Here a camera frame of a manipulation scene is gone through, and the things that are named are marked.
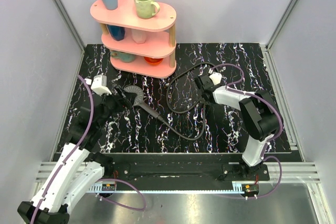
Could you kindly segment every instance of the green mug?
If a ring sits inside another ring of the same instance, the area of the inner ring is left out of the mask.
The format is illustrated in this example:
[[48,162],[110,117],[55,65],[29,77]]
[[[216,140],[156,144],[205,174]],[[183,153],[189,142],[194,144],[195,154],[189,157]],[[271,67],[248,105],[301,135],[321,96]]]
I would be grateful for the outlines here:
[[160,6],[155,0],[134,0],[134,3],[139,18],[151,18],[160,11]]

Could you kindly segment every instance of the pink shelf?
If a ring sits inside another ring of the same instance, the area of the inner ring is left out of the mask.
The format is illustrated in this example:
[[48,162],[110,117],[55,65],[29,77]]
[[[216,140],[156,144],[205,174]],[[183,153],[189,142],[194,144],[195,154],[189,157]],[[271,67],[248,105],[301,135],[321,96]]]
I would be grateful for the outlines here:
[[111,49],[121,52],[128,52],[134,55],[141,55],[151,58],[165,58],[172,54],[175,47],[169,46],[169,33],[160,31],[158,33],[147,32],[147,40],[143,44],[133,41],[131,30],[126,29],[125,37],[121,41],[116,41],[110,34],[101,36],[103,44]]
[[155,78],[167,78],[176,69],[176,63],[174,68],[169,67],[169,57],[164,58],[157,66],[149,65],[142,56],[137,56],[135,61],[131,63],[125,63],[112,57],[110,57],[110,61],[116,69]]
[[118,8],[107,10],[102,0],[91,6],[92,17],[99,23],[139,29],[143,31],[165,31],[176,21],[176,11],[168,4],[159,3],[160,11],[149,19],[136,15],[134,0],[118,0]]

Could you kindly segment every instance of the red bowl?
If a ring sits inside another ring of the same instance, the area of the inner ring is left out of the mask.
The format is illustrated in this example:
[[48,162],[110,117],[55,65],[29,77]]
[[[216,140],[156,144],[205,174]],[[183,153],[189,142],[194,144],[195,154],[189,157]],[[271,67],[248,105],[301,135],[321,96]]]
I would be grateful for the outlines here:
[[163,61],[163,58],[161,59],[154,59],[150,57],[144,57],[144,58],[145,58],[145,61],[152,66],[157,66]]

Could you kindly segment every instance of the three-tier shelf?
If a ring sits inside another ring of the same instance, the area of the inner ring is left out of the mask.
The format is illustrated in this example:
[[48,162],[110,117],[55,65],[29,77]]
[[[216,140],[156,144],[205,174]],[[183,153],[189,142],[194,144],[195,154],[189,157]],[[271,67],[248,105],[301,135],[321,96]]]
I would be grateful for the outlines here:
[[[149,19],[142,19],[136,15],[134,0],[118,0],[118,8],[115,10],[107,10],[102,0],[97,0],[91,6],[91,16],[100,23],[101,41],[105,47],[136,55],[136,59],[130,63],[110,57],[111,64],[116,69],[155,78],[166,78],[175,71],[176,11],[168,4],[159,3],[159,5],[159,13]],[[125,27],[124,39],[114,40],[106,25]],[[134,42],[130,29],[146,31],[146,42],[143,44]],[[163,58],[163,61],[157,66],[152,66],[145,61],[144,56]]]

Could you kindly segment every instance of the marble pattern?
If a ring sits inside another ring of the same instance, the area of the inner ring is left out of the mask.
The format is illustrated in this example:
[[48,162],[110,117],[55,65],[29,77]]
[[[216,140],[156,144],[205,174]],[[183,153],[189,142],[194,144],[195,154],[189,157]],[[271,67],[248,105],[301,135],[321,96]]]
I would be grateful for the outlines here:
[[[105,74],[108,87],[118,84],[122,87],[137,85],[142,88],[145,102],[156,109],[176,130],[186,136],[196,136],[202,127],[202,105],[192,111],[177,115],[166,105],[166,87],[172,77],[190,68],[196,63],[209,61],[213,64],[233,63],[239,65],[245,80],[235,88],[256,91],[268,90],[275,100],[267,68],[258,44],[178,44],[176,46],[176,72],[169,78],[156,79],[135,73],[116,70],[109,61],[110,53],[103,45],[88,45],[80,75],[84,78]],[[169,101],[177,110],[191,106],[200,97],[193,78],[207,69],[203,66],[182,77],[173,85]],[[230,67],[222,70],[224,82],[238,80],[239,71]],[[82,84],[77,82],[69,107],[64,129],[57,151],[65,143],[72,119],[78,115],[78,109],[87,96]],[[195,142],[180,139],[166,126],[152,118],[140,108],[125,110],[110,118],[103,129],[103,137],[96,145],[102,153],[223,153],[243,152],[248,134],[237,110],[228,106],[212,104],[206,108],[206,131]],[[289,152],[289,142],[285,132],[273,141],[269,152]]]

